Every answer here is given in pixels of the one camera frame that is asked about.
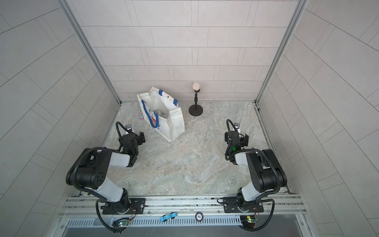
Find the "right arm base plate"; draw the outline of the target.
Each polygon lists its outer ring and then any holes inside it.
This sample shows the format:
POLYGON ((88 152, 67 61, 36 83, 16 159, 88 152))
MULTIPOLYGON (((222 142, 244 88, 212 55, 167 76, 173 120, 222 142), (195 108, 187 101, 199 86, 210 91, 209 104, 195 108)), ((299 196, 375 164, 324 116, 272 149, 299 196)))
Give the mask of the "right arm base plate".
POLYGON ((223 205, 225 213, 262 213, 263 205, 259 201, 245 201, 241 197, 223 197, 217 200, 223 205))

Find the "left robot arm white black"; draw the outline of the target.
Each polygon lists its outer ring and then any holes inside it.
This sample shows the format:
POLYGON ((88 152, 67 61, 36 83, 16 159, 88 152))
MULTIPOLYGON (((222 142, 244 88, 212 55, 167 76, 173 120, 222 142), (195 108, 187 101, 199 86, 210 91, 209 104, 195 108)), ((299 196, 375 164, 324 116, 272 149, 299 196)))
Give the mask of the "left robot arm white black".
POLYGON ((146 142, 143 132, 136 134, 131 125, 116 122, 119 148, 86 148, 66 175, 67 185, 93 195, 110 213, 124 214, 131 208, 126 189, 117 186, 108 177, 109 167, 133 167, 139 155, 139 146, 146 142))

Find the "white canvas Doraemon bag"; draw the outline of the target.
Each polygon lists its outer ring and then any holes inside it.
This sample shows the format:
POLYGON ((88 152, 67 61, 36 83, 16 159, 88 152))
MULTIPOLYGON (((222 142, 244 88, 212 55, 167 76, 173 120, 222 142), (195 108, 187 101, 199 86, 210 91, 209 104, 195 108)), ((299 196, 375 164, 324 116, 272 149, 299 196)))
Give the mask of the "white canvas Doraemon bag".
POLYGON ((185 132, 184 116, 178 100, 161 89, 137 95, 144 120, 169 143, 185 132))

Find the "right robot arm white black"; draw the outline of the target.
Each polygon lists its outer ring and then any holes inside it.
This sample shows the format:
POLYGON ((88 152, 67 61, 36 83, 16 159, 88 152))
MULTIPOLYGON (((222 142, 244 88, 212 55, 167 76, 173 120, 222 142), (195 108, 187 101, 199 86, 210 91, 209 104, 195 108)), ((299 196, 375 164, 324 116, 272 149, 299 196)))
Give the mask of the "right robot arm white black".
POLYGON ((251 181, 237 192, 234 204, 241 212, 260 211, 263 198, 276 194, 287 185, 287 177, 271 149, 248 149, 249 136, 240 133, 238 123, 226 120, 227 148, 225 160, 236 166, 247 166, 251 181))

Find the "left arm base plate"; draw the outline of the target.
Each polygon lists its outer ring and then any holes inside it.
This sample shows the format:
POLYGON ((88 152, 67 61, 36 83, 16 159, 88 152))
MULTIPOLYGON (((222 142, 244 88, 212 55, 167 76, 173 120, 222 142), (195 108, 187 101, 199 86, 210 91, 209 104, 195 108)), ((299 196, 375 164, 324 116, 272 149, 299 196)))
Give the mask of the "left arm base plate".
POLYGON ((106 202, 100 208, 104 215, 143 214, 145 203, 145 198, 129 198, 126 203, 123 203, 123 200, 106 202))

